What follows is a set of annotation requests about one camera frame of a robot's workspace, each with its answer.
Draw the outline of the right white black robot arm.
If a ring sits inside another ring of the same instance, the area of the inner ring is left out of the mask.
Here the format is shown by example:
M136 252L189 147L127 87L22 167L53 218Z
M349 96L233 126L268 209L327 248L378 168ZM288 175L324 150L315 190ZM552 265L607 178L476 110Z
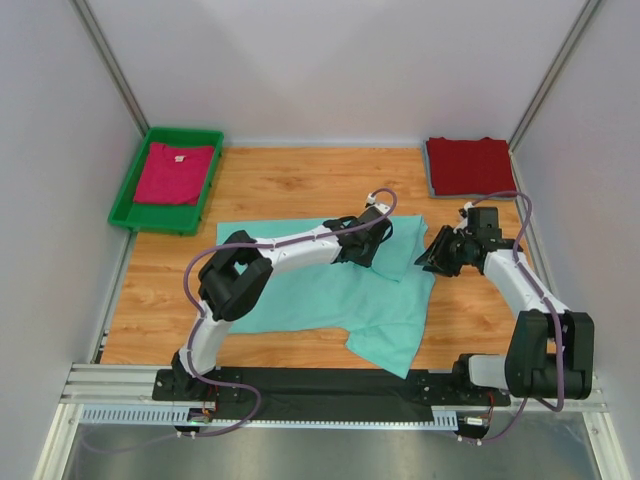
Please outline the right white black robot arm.
M450 379L452 395L470 404L487 388L536 399L559 409L565 400L584 400L592 391L592 318L558 300L528 264L518 240L507 239L495 207L467 203L460 223L443 226L416 265L452 278L471 266L506 301L515 327L506 355L464 354L463 370Z

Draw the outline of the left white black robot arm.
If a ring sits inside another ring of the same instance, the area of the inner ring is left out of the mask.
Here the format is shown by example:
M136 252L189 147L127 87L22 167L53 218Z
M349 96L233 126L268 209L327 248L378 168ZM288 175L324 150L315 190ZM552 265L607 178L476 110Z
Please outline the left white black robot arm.
M324 221L309 231L276 238L254 238L239 230L205 254L209 260L198 273L198 295L183 287L197 316L184 346L174 355L173 391L188 401L204 399L210 389L208 373L234 321L258 303L269 280L316 265L372 265L381 243L392 235L392 207L375 200L358 217Z

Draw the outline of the teal t shirt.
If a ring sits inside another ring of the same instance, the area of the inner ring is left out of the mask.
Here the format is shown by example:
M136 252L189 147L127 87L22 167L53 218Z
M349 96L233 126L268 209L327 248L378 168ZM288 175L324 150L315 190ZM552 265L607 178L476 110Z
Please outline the teal t shirt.
M425 220L419 215L391 220L394 232L371 267L336 263L278 275L232 333L342 328L351 352L407 377L424 334L435 277L414 263L424 248Z

